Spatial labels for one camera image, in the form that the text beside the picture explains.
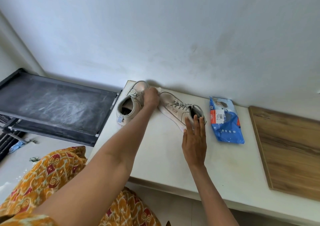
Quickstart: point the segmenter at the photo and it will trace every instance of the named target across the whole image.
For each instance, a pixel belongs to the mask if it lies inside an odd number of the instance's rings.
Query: yellow patterned fabric
[[[0,206],[0,226],[54,225],[45,215],[33,215],[54,192],[86,166],[85,146],[57,150],[44,156]],[[160,226],[154,213],[130,189],[124,188],[100,221],[100,226]]]

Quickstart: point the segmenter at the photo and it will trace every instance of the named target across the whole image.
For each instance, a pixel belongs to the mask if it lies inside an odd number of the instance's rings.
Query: sneaker
[[[174,121],[179,126],[182,132],[184,129],[186,129],[186,124],[184,120],[185,117],[189,118],[192,127],[194,127],[194,115],[197,115],[198,119],[200,117],[204,118],[201,107],[199,107],[198,105],[183,103],[173,94],[166,91],[160,93],[160,103],[158,108],[164,115],[166,115],[168,118]]]
[[[120,126],[130,122],[143,107],[143,91],[149,85],[145,81],[136,82],[126,97],[118,104],[117,122]]]

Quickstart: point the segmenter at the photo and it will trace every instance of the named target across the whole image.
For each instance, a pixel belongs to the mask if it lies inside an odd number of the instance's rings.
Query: red label
[[[211,124],[216,123],[216,110],[210,110],[210,120]]]

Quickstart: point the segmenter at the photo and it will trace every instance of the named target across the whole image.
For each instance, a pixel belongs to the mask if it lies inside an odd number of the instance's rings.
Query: hand
[[[205,126],[203,117],[200,117],[200,124],[197,115],[194,116],[194,132],[189,119],[185,118],[187,129],[183,132],[182,151],[189,168],[204,166],[205,155],[207,151],[207,142],[205,137]]]
[[[156,109],[160,101],[160,97],[158,95],[158,91],[156,88],[151,87],[144,90],[144,106],[151,106]]]

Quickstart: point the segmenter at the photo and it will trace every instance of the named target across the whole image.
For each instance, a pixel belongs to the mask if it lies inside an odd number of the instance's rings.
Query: white table
[[[120,102],[134,84],[128,81]],[[210,125],[209,99],[170,91],[185,103],[199,105],[206,124],[206,167],[229,208],[260,213],[299,225],[320,225],[320,202],[272,191],[268,188],[248,109],[236,106],[245,144],[218,142]],[[90,159],[119,130],[113,109]],[[184,159],[182,132],[156,110],[137,153],[130,181],[142,186],[199,200],[197,188]]]

